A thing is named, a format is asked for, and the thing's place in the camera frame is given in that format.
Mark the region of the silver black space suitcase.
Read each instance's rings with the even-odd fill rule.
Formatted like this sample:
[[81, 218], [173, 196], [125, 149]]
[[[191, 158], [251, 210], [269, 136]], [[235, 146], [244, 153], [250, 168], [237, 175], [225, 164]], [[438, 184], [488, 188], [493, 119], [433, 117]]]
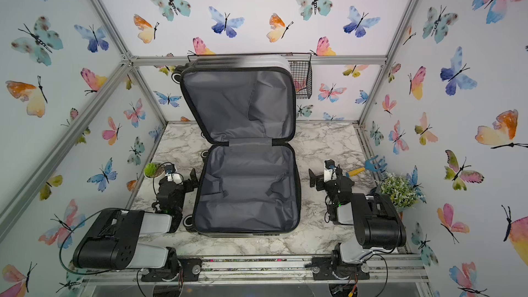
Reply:
[[210, 143], [191, 229], [211, 237], [283, 235], [301, 221], [291, 141], [296, 92], [277, 54], [209, 56], [183, 67], [184, 100]]

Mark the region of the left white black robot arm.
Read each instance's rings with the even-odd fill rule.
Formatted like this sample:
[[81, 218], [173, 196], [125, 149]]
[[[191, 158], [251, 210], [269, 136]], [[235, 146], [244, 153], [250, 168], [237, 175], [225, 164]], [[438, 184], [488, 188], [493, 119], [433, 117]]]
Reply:
[[184, 221], [183, 205], [187, 193], [198, 186], [195, 170], [185, 180], [170, 163], [156, 188], [151, 212], [106, 208], [91, 215], [93, 224], [77, 245], [70, 274], [89, 276], [121, 270], [143, 271], [144, 282], [195, 282], [202, 270], [198, 258], [183, 259], [173, 247], [140, 243], [140, 237], [175, 233]]

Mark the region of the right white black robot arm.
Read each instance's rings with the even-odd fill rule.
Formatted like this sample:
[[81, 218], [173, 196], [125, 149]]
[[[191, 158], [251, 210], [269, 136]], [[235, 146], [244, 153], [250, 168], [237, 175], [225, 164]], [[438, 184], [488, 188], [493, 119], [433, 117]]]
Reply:
[[337, 243], [329, 257], [312, 258], [308, 268], [314, 280], [367, 280], [369, 257], [392, 253], [406, 244], [404, 225], [390, 197], [353, 192], [354, 184], [335, 166], [320, 175], [309, 171], [309, 185], [326, 192], [324, 220], [354, 231], [353, 238]]

